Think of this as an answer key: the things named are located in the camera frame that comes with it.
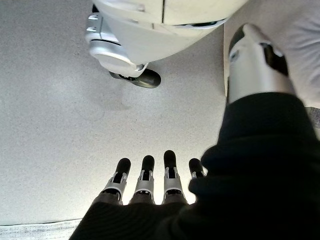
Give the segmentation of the right robot hand black glove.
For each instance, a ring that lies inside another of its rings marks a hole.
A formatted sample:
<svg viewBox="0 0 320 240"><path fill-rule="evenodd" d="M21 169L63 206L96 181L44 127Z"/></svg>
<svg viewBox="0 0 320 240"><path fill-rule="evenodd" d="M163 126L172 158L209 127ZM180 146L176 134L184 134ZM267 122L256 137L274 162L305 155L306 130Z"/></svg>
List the right robot hand black glove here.
<svg viewBox="0 0 320 240"><path fill-rule="evenodd" d="M286 58L253 24L229 46L227 101L216 145L189 161L188 204L176 156L164 153L164 196L153 198L155 160L144 157L131 201L131 163L118 162L73 240L317 240L320 142L289 78Z"/></svg>

